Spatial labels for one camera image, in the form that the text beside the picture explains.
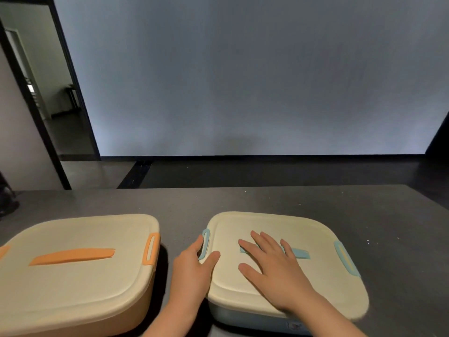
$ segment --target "black door frame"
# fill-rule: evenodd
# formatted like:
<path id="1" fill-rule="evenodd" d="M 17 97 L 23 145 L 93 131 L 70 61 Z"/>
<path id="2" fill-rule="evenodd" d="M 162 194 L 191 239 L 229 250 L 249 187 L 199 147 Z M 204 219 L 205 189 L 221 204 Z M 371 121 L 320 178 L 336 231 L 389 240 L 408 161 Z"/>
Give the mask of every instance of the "black door frame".
<path id="1" fill-rule="evenodd" d="M 75 86 L 76 95 L 78 97 L 78 102 L 81 107 L 81 111 L 83 115 L 86 118 L 86 122 L 88 125 L 88 134 L 89 139 L 94 151 L 95 160 L 100 161 L 100 153 L 98 151 L 97 141 L 95 140 L 95 136 L 93 134 L 92 125 L 90 123 L 89 115 L 87 114 L 86 110 L 86 104 L 84 102 L 83 95 L 81 93 L 80 84 L 78 82 L 78 78 L 76 77 L 75 68 L 73 67 L 73 62 L 70 57 L 69 49 L 67 47 L 67 42 L 65 41 L 64 33 L 62 31 L 62 26 L 59 21 L 59 16 L 56 11 L 56 6 L 54 4 L 53 0 L 0 0 L 0 2 L 9 2 L 9 3 L 21 3 L 21 4 L 39 4 L 39 5 L 47 5 L 50 9 L 50 13 L 53 18 L 53 23 L 56 28 L 56 32 L 58 33 L 59 42 L 62 47 L 62 51 L 64 52 L 65 61 L 67 62 L 67 67 L 70 72 L 70 76 L 72 79 L 72 82 Z M 53 165 L 56 169 L 56 172 L 58 173 L 59 179 L 61 180 L 61 183 L 66 190 L 70 190 L 70 183 L 67 179 L 67 176 L 64 172 L 64 169 L 62 168 L 62 164 L 59 160 L 58 154 L 56 153 L 56 149 L 53 145 L 53 142 L 50 139 L 50 135 L 47 132 L 47 128 L 45 127 L 43 120 L 40 116 L 39 109 L 37 108 L 33 96 L 31 95 L 30 90 L 28 89 L 28 86 L 26 84 L 25 77 L 23 76 L 22 70 L 20 69 L 19 63 L 17 62 L 17 59 L 14 55 L 13 49 L 9 43 L 8 37 L 6 36 L 3 23 L 0 19 L 0 44 L 3 48 L 3 51 L 6 55 L 6 58 L 8 60 L 9 66 L 11 67 L 11 70 L 14 74 L 14 78 L 16 79 L 17 85 L 20 88 L 20 91 L 22 92 L 22 96 L 26 101 L 26 104 L 28 105 L 28 109 L 30 110 L 31 117 L 34 120 L 34 123 L 36 124 L 37 130 L 39 131 L 39 134 L 43 140 L 43 143 L 48 151 L 48 154 L 50 155 L 50 158 L 53 162 Z"/>

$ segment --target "food storage container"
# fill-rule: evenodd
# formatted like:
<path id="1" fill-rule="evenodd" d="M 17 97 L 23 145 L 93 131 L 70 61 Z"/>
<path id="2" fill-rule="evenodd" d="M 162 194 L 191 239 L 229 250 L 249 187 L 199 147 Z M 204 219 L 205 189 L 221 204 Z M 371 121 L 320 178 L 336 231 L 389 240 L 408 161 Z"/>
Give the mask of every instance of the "food storage container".
<path id="1" fill-rule="evenodd" d="M 221 257 L 207 295 L 214 318 L 228 325 L 278 333 L 309 334 L 295 317 L 274 308 L 239 272 L 245 262 L 260 271 L 238 240 L 254 240 L 250 232 L 266 232 L 277 242 L 286 240 L 313 288 L 350 320 L 368 310 L 362 278 L 343 244 L 322 223 L 304 217 L 224 212 L 215 215 L 203 231 L 200 262 L 215 250 Z"/>
<path id="2" fill-rule="evenodd" d="M 55 220 L 0 248 L 0 336 L 113 336 L 148 311 L 160 245 L 149 215 Z"/>

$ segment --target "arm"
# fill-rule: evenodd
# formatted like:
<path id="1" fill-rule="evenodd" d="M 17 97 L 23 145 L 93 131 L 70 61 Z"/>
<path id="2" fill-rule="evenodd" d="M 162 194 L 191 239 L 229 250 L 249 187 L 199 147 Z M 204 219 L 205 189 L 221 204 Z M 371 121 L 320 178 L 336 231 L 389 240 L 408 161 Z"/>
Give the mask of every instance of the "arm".
<path id="1" fill-rule="evenodd" d="M 220 252 L 214 251 L 200 264 L 197 253 L 202 244 L 200 235 L 173 262 L 168 303 L 142 337 L 184 337 L 188 333 L 209 290 L 212 270 L 220 258 Z"/>
<path id="2" fill-rule="evenodd" d="M 252 231 L 251 237 L 260 248 L 244 240 L 239 240 L 239 244 L 256 259 L 263 273 L 244 263 L 239 270 L 273 306 L 294 313 L 316 337 L 365 337 L 313 289 L 286 241 L 281 240 L 284 253 L 276 240 L 264 232 Z"/>

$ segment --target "orange handle strip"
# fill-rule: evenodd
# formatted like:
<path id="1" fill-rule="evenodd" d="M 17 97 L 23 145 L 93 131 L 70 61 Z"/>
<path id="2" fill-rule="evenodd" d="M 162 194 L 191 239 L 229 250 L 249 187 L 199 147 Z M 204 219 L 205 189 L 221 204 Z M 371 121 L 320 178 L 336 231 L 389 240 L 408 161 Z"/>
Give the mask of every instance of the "orange handle strip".
<path id="1" fill-rule="evenodd" d="M 68 249 L 34 258 L 29 266 L 62 264 L 65 262 L 87 261 L 111 258 L 115 249 Z"/>
<path id="2" fill-rule="evenodd" d="M 4 257 L 5 254 L 8 253 L 11 246 L 2 246 L 0 247 L 0 260 Z"/>
<path id="3" fill-rule="evenodd" d="M 148 249 L 151 244 L 151 239 L 153 237 L 154 237 L 153 248 L 151 249 L 151 254 L 149 256 L 149 259 L 147 259 Z M 156 260 L 158 260 L 160 244 L 161 244 L 161 235 L 159 233 L 151 233 L 148 236 L 148 239 L 147 239 L 146 245 L 145 245 L 145 250 L 143 251 L 142 265 L 156 266 Z"/>

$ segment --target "label sticker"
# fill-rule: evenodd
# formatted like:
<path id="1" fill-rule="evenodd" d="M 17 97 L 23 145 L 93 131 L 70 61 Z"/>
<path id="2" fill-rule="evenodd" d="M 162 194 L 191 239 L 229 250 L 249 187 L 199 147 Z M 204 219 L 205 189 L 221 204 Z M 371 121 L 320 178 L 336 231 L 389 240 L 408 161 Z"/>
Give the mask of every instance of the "label sticker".
<path id="1" fill-rule="evenodd" d="M 301 333 L 308 333 L 310 334 L 309 330 L 306 328 L 306 326 L 304 324 L 302 324 L 299 321 L 288 321 L 287 322 L 287 327 L 289 328 L 289 330 L 291 331 L 296 331 L 296 332 L 301 332 Z"/>

